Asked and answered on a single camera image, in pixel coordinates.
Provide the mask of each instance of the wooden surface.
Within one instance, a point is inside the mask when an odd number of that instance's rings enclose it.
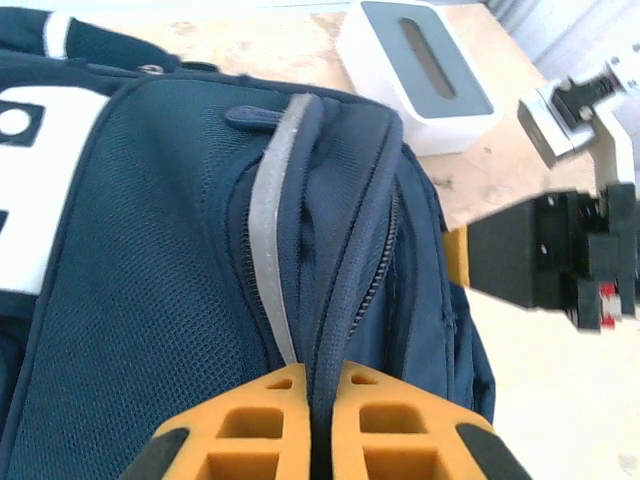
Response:
[[[583,156],[549,172],[518,124],[518,99],[544,79],[483,6],[443,9],[501,102],[503,119],[469,151],[421,159],[456,227],[542,188],[593,188]],[[227,73],[351,90],[333,45],[340,14],[119,28]],[[497,380],[495,427],[535,479],[640,478],[640,328],[578,334],[560,313],[469,292]]]
[[[443,7],[454,31],[495,94],[503,119],[463,154],[422,158],[440,192],[450,227],[539,192],[543,187],[593,187],[588,157],[549,172],[520,127],[518,99],[544,84],[526,55],[482,5]],[[126,26],[187,60],[226,73],[352,87],[334,50],[342,14],[268,14],[215,22]]]

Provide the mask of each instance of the gray slot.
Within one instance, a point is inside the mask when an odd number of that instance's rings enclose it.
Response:
[[[431,8],[362,2],[385,54],[418,115],[490,115],[493,106]]]

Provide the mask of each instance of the white container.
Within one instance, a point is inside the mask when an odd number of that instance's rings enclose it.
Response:
[[[396,110],[419,156],[462,152],[500,118],[449,23],[428,3],[358,0],[336,47],[356,93]]]

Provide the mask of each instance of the gray reflective strip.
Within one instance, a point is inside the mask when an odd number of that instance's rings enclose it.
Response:
[[[298,127],[313,100],[294,95],[265,150],[251,191],[249,242],[258,293],[285,363],[296,363],[296,352],[282,296],[278,263],[278,209],[282,185]]]

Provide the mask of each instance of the reflective strip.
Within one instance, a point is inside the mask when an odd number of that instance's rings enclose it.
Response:
[[[296,363],[278,262],[278,209],[298,127],[313,100],[294,95],[265,150],[249,204],[249,242],[258,293],[285,363]]]
[[[44,23],[42,45],[44,54],[49,58],[67,58],[67,34],[71,17],[53,12]]]

